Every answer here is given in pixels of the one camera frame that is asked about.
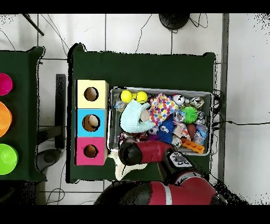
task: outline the orange bowl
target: orange bowl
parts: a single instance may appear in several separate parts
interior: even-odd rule
[[[0,137],[6,134],[12,121],[12,114],[7,107],[0,102]]]

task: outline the colorful polka dot fabric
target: colorful polka dot fabric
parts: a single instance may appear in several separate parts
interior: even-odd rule
[[[150,99],[150,121],[158,127],[166,118],[178,109],[178,105],[165,94],[160,93]]]

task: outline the table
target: table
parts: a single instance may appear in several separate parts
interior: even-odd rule
[[[126,54],[113,52],[86,52],[82,43],[76,43],[68,54],[69,85],[67,93],[67,160],[66,181],[115,180],[115,164],[111,158],[104,166],[75,166],[75,80],[105,80],[113,86],[179,89],[212,92],[214,89],[214,53],[202,56],[176,54]],[[204,175],[209,174],[207,156],[188,156]],[[143,170],[133,170],[124,180],[162,181],[157,163]]]
[[[38,82],[37,66],[44,48],[34,47],[29,51],[0,51],[0,72],[8,74],[13,89],[0,101],[12,113],[12,123],[0,143],[14,147],[18,152],[18,164],[0,180],[44,181],[35,165],[37,153]]]

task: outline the green spiky ball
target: green spiky ball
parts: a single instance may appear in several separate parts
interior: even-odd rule
[[[191,124],[197,120],[198,118],[197,110],[194,107],[185,107],[182,111],[185,112],[186,114],[186,117],[183,120],[183,123]]]

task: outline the yellow box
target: yellow box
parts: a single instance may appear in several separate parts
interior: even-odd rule
[[[108,95],[109,84],[104,80],[77,80],[77,108],[106,109]]]

